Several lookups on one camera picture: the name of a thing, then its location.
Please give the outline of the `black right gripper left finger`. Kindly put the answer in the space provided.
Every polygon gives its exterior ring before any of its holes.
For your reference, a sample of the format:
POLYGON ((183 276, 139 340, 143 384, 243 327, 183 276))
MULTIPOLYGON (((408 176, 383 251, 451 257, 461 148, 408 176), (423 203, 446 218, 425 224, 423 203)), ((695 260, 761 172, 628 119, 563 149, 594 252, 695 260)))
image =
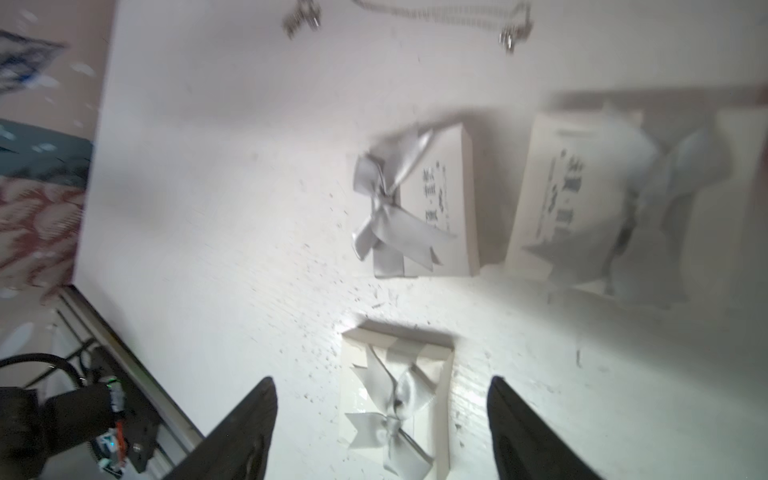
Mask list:
POLYGON ((266 377, 165 480, 262 480, 277 413, 276 387, 266 377))

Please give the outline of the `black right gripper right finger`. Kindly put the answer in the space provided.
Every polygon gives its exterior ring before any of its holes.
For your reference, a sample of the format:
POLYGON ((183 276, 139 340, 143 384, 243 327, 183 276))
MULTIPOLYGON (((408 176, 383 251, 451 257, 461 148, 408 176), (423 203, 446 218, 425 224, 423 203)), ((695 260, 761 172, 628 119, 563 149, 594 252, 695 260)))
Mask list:
POLYGON ((487 412, 501 479, 601 478, 500 376, 491 380, 487 412))

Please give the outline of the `white jewelry box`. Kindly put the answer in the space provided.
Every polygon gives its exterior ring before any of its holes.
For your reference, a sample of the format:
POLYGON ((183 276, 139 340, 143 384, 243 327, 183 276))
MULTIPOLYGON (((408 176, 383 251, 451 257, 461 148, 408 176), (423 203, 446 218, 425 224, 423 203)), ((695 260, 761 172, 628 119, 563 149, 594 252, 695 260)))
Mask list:
POLYGON ((454 358, 411 335, 343 333, 339 443, 396 479, 447 478, 454 358))
POLYGON ((473 145, 461 123, 384 138, 347 158, 348 234, 338 260, 356 276, 479 272, 473 145))

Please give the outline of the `white lift-off box lid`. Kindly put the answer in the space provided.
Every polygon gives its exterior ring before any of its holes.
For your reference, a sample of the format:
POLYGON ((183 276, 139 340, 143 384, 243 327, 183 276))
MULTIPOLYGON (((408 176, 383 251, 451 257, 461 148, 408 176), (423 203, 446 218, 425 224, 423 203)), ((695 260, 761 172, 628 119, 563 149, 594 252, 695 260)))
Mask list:
POLYGON ((539 114, 507 269, 629 305, 715 308, 766 139, 763 108, 539 114))

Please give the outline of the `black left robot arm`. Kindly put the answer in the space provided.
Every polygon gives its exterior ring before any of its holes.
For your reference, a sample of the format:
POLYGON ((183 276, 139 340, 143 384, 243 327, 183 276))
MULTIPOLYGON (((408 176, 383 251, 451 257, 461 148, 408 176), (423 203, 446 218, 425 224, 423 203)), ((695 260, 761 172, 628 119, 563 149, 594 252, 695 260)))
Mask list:
POLYGON ((121 382, 110 377, 89 384, 69 361, 48 353, 15 355, 1 366, 24 363, 43 363, 65 373, 74 389, 43 402, 33 389, 1 389, 1 477, 35 479, 49 458, 87 444, 99 467, 121 478, 127 451, 121 382))

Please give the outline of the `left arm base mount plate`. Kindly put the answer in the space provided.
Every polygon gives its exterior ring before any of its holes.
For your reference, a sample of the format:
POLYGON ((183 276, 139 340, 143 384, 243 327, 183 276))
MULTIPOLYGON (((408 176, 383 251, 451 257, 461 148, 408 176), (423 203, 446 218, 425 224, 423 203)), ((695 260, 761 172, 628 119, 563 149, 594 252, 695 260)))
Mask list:
POLYGON ((94 380, 117 390, 112 394, 111 408, 121 423, 125 457, 137 473, 146 472, 157 447, 161 424, 157 410, 105 347, 91 351, 90 370, 94 380))

